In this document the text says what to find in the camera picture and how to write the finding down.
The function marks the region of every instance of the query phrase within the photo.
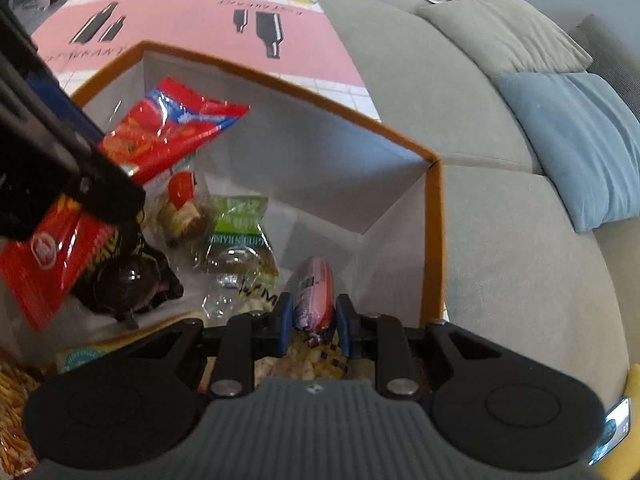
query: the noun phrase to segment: smartphone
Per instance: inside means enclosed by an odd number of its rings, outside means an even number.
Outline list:
[[[615,405],[604,419],[604,434],[593,452],[589,465],[601,460],[629,434],[631,429],[631,399],[625,397]]]

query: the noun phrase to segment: beige pillow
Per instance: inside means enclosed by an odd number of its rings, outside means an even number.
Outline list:
[[[489,77],[511,72],[583,72],[587,54],[524,0],[454,0],[417,14],[433,23]]]

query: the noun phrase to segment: black bottle print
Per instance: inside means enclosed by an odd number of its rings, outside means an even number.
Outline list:
[[[120,16],[115,22],[111,23],[109,28],[100,38],[100,41],[113,41],[113,38],[119,33],[120,29],[124,25],[124,19],[126,16]]]
[[[280,59],[280,43],[284,39],[280,15],[276,12],[255,13],[255,33],[267,48],[267,57]]]
[[[103,10],[90,17],[69,43],[84,44],[89,42],[91,38],[95,36],[95,33],[100,30],[100,27],[109,19],[117,4],[117,2],[111,2]]]
[[[246,9],[234,10],[234,25],[236,26],[236,32],[241,34],[244,32],[244,28],[249,21],[249,11]]]

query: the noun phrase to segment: blue pillow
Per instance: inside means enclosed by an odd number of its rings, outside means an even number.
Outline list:
[[[595,74],[494,77],[574,228],[640,216],[640,124]]]

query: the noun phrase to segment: ribbed gray surface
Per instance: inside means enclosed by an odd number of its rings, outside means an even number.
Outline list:
[[[570,35],[593,57],[587,71],[609,83],[640,121],[640,58],[630,53],[593,14]]]
[[[218,400],[191,436],[133,468],[86,472],[43,462],[30,480],[595,480],[585,465],[516,474],[462,455],[419,406],[380,397],[367,381],[267,380],[252,395]]]

